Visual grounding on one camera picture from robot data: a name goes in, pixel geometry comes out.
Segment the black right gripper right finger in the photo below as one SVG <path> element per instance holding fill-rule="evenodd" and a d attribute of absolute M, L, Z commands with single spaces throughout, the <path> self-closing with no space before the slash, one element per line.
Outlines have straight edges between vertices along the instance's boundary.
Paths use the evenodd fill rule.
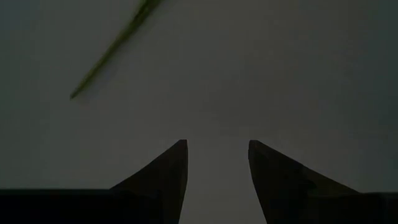
<path fill-rule="evenodd" d="M 267 224 L 315 224 L 317 197 L 358 193 L 259 140 L 250 140 L 248 161 Z"/>

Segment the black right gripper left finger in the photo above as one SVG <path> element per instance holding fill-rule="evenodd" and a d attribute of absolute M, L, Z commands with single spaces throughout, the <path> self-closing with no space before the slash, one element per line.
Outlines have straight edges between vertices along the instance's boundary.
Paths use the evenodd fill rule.
<path fill-rule="evenodd" d="M 188 141 L 180 139 L 135 174 L 111 187 L 159 201 L 149 224 L 178 224 L 188 180 Z"/>

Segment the red flower bunch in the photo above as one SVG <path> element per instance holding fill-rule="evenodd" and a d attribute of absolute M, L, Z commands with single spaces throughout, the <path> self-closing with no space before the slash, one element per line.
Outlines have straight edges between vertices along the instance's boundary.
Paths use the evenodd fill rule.
<path fill-rule="evenodd" d="M 155 9 L 165 0 L 141 0 L 136 11 L 133 13 L 131 20 L 122 28 L 113 42 L 109 45 L 103 55 L 88 70 L 85 76 L 79 81 L 77 86 L 69 94 L 69 99 L 76 98 L 83 92 L 89 84 L 95 79 L 100 70 L 105 66 L 109 59 L 116 53 L 118 48 L 132 36 L 147 18 L 155 11 Z"/>

